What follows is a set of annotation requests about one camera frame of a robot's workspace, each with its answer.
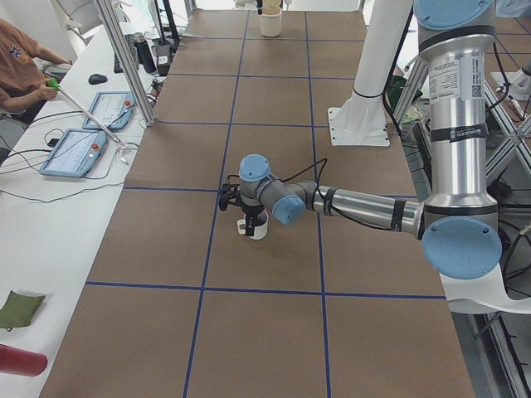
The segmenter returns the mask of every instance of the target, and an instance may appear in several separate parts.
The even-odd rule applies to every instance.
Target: cup
[[[260,15],[260,33],[265,37],[277,37],[282,31],[282,8],[264,7]]]
[[[236,222],[238,226],[238,233],[244,235],[246,233],[246,219],[242,218]],[[260,240],[267,235],[267,225],[269,224],[269,216],[267,211],[260,213],[256,219],[255,234],[249,236],[253,240]]]
[[[37,376],[48,365],[45,355],[0,344],[0,372],[19,376]]]

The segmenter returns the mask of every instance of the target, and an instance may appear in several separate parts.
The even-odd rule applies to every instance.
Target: white table
[[[124,24],[122,29],[124,33],[142,32],[130,24]],[[101,28],[61,82],[61,87],[86,108],[99,91],[129,90],[124,74],[113,72],[113,64],[114,52],[105,29]],[[87,80],[93,73],[106,75],[109,81],[89,85]],[[139,75],[144,88],[148,88],[153,77],[145,73],[142,66]],[[70,110],[76,108],[59,94],[45,105],[38,117]],[[79,129],[84,119],[85,116],[68,115],[36,122],[24,133],[15,150],[49,149],[44,141],[49,130]],[[142,114],[135,109],[119,136],[124,141],[140,143],[145,127],[141,119]],[[89,176],[105,175],[115,149],[116,144],[110,141]],[[125,154],[129,163],[134,154]],[[46,155],[38,152],[25,154],[31,163],[42,162]],[[25,166],[23,159],[16,156],[8,159],[0,167],[0,172]],[[116,160],[109,176],[103,180],[44,177],[28,168],[0,174],[0,189],[24,197],[50,200],[86,188],[120,183],[129,167]],[[121,186],[107,187],[51,204],[30,202],[0,192],[0,306],[10,290],[46,295],[32,325],[11,332],[1,329],[0,343],[44,353],[49,360],[47,369],[33,378],[0,373],[0,396],[39,396],[121,190]]]

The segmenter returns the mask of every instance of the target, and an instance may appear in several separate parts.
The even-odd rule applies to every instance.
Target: black bottle
[[[153,62],[153,57],[151,56],[151,50],[149,49],[149,44],[144,39],[142,33],[134,34],[134,46],[136,51],[139,53],[139,61],[144,66],[144,69],[148,73],[153,73],[157,70]]]

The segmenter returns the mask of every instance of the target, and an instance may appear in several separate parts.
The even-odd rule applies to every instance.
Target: shirt logo
[[[9,50],[9,54],[11,54],[11,56],[17,60],[22,55],[22,50],[20,48],[16,48],[15,46],[13,46]]]

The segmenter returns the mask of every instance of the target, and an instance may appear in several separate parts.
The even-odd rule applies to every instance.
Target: black computer mouse
[[[89,84],[91,85],[98,85],[99,83],[105,83],[106,81],[107,81],[107,76],[99,75],[97,73],[94,73],[93,75],[90,75],[89,77]]]

